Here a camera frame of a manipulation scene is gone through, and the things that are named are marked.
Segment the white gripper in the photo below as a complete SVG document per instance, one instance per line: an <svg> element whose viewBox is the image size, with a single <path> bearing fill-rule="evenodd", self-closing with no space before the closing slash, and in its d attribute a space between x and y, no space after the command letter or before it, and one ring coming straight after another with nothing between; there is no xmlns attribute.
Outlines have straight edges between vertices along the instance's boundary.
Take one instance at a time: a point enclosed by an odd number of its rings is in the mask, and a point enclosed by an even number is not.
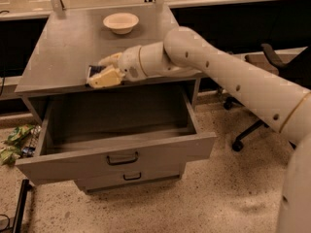
<svg viewBox="0 0 311 233"><path fill-rule="evenodd" d="M108 67L94 75L87 84L92 88L116 86L121 84L124 75L131 82L142 81L144 72L140 64L140 49L141 46L136 46L102 58L98 64Z"/></svg>

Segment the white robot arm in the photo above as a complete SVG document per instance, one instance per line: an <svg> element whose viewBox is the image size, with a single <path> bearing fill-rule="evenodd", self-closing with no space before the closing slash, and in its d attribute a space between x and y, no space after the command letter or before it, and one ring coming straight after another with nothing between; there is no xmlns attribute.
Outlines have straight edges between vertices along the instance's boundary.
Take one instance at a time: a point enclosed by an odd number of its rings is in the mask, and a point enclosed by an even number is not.
<svg viewBox="0 0 311 233"><path fill-rule="evenodd" d="M311 91L214 48L179 26L150 45L107 56L88 69L93 88L201 72L295 145L282 191L276 233L311 233Z"/></svg>

